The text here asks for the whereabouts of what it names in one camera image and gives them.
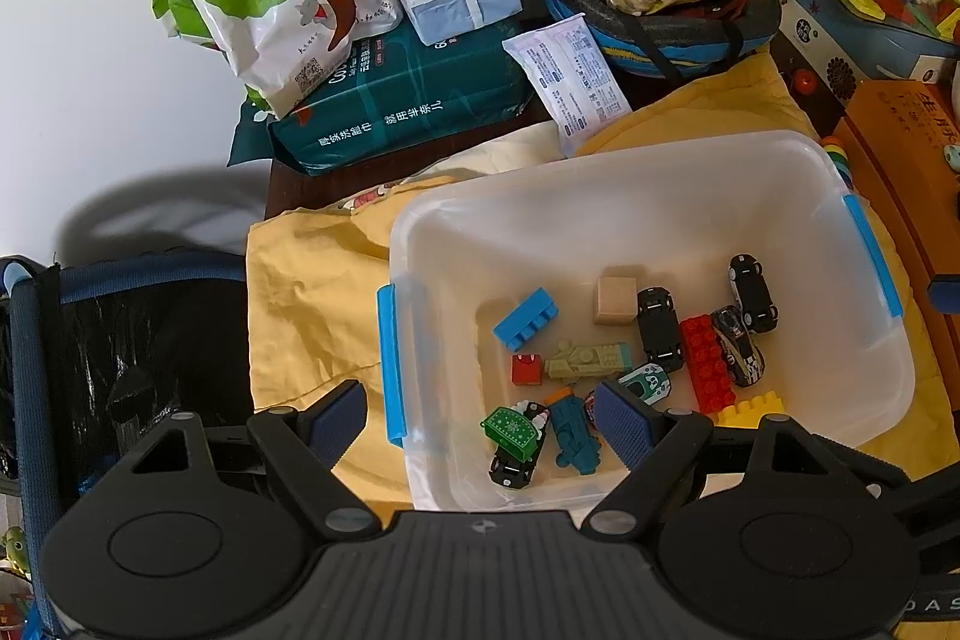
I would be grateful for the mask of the long red building block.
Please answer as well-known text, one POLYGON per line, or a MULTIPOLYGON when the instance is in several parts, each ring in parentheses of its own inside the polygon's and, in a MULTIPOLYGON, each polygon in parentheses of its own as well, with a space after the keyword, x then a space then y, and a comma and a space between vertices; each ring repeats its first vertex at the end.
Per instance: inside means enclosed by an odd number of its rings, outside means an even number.
POLYGON ((727 367, 718 335, 709 315, 680 322, 682 353, 690 375, 698 409, 703 414, 720 413, 736 401, 732 374, 727 367))

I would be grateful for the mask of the wooden cube block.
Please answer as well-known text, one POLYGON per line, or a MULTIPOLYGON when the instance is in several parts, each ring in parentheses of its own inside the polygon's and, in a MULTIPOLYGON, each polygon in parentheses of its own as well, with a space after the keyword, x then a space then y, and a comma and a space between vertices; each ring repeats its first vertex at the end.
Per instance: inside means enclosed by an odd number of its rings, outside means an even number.
POLYGON ((630 276, 601 276, 594 291, 597 325, 628 325, 638 312, 638 286, 630 276))

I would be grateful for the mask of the blue building block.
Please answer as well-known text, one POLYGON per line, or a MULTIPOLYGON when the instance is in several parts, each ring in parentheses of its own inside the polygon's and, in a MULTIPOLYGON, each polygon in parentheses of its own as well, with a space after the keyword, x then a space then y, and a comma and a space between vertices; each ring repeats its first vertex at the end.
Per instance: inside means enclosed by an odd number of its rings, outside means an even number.
POLYGON ((543 287, 539 287, 493 328, 493 335, 511 353, 519 353, 537 333, 556 319, 556 315, 558 307, 555 301, 543 287))

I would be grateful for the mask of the teal white toy car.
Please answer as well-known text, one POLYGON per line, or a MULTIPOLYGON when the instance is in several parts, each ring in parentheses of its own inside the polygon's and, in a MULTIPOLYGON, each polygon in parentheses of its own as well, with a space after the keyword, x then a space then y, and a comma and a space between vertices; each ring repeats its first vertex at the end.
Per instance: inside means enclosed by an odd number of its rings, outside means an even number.
POLYGON ((619 378, 619 385, 649 406, 664 401, 672 393, 669 374, 656 362, 626 372, 619 378))

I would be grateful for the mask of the yellow building block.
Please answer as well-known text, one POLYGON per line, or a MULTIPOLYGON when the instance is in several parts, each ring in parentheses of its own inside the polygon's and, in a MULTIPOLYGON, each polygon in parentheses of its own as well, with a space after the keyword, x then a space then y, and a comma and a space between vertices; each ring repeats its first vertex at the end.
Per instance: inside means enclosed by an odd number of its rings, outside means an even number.
POLYGON ((766 392, 763 395, 736 401, 722 408, 716 414, 716 422, 721 427, 734 429, 757 429, 767 414, 784 414, 784 401, 776 392, 766 392))

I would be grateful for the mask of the black toy car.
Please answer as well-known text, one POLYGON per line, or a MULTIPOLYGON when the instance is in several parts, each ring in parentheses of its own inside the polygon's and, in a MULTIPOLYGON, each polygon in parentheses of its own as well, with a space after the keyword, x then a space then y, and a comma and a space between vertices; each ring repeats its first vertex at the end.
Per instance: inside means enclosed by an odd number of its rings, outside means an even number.
POLYGON ((779 321, 778 309, 771 299, 760 262, 748 253, 732 257, 729 262, 729 280, 743 323, 748 330, 752 333, 770 333, 775 330, 779 321))
POLYGON ((636 325, 647 360, 659 364, 667 374, 679 372, 683 367, 682 333, 670 292, 659 286, 646 287, 638 292, 636 301, 636 325))
POLYGON ((734 383, 740 388, 758 383, 765 374, 765 357, 755 346, 740 310, 735 305, 718 308, 711 314, 711 325, 734 383))

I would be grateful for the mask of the beige toy tank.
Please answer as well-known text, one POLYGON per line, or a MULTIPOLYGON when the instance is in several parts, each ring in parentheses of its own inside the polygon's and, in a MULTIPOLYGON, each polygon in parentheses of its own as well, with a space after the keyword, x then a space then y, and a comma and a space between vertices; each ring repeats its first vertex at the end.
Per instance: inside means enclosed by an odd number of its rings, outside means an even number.
POLYGON ((633 356, 626 342, 558 342, 553 356, 545 360, 544 372, 550 380, 573 385, 579 380, 605 380, 620 377, 633 369, 633 356))

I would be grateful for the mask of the green toy piece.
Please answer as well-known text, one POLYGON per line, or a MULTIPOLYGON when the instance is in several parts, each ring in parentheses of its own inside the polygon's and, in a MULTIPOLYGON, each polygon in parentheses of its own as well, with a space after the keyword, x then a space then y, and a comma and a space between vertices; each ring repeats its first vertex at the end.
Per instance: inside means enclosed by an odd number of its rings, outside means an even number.
POLYGON ((521 463, 530 461, 539 447, 539 427, 523 413, 508 406, 494 409, 480 422, 480 429, 491 442, 521 463))

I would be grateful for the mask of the small red block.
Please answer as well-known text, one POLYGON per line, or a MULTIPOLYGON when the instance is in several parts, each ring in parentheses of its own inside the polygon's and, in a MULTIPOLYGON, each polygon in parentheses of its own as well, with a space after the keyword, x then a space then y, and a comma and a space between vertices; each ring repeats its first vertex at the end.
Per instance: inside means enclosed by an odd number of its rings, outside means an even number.
POLYGON ((516 386, 539 386, 544 375, 544 359, 539 354, 514 354, 511 381, 516 386))

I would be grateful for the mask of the orange box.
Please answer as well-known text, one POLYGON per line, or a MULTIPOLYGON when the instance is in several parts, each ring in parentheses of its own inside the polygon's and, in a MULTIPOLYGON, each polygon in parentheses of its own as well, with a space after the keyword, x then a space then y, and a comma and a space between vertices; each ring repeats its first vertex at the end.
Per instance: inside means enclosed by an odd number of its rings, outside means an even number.
POLYGON ((958 271, 958 174, 944 149, 958 127, 942 92, 919 81, 866 80, 846 106, 836 135, 861 185, 880 188, 930 278, 958 271))

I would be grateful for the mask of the yellow cloth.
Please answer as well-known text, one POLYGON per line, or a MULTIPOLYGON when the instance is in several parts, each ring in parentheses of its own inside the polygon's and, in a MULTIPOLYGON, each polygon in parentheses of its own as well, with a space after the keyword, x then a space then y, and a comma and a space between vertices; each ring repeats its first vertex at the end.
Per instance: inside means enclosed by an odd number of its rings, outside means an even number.
MULTIPOLYGON (((773 58, 750 55, 626 115, 587 152, 617 151, 742 131, 814 131, 773 58)), ((409 177, 377 166, 340 195, 285 197, 247 234, 249 360, 256 408, 308 408, 345 378, 368 393, 370 417, 335 472, 384 515, 409 507, 404 460, 386 437, 376 294, 386 286, 387 245, 398 213, 423 191, 477 175, 551 163, 553 122, 521 128, 441 158, 409 177)))

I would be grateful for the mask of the translucent white plastic bin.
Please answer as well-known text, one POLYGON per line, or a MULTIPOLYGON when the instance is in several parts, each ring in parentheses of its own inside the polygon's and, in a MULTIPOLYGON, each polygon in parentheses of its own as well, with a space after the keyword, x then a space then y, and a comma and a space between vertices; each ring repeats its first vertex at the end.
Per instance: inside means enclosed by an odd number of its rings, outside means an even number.
POLYGON ((625 470, 617 380, 859 447, 907 414, 905 315, 828 152, 760 131, 590 154, 415 198, 379 294, 387 435, 420 510, 584 513, 625 470))

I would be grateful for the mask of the white sachet packet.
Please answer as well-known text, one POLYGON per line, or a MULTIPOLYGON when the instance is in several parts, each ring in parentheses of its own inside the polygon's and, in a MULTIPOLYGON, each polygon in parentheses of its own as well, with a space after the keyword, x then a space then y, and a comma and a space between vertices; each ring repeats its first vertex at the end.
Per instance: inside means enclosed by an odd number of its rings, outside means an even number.
POLYGON ((565 158, 574 156, 608 125, 630 115, 628 99, 584 14, 515 35, 503 42, 503 49, 523 69, 558 128, 565 158))

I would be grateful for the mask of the dark green package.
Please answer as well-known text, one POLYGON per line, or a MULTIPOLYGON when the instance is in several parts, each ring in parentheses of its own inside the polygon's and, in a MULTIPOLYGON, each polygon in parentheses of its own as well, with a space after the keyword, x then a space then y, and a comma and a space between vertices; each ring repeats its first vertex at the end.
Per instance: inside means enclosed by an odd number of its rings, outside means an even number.
POLYGON ((278 161, 316 177, 514 119, 532 88, 503 42, 522 30, 508 18, 425 46, 402 23, 356 42, 347 62, 283 119, 247 99, 228 163, 278 161))

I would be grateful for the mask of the blue black basket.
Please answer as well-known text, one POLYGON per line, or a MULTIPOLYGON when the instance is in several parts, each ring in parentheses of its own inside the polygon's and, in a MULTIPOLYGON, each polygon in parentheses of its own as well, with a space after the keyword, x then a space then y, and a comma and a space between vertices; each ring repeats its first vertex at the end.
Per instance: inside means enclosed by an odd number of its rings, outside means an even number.
POLYGON ((608 61, 672 86, 731 68, 773 39, 778 0, 704 0, 633 16, 607 0, 545 0, 560 19, 581 16, 608 61))

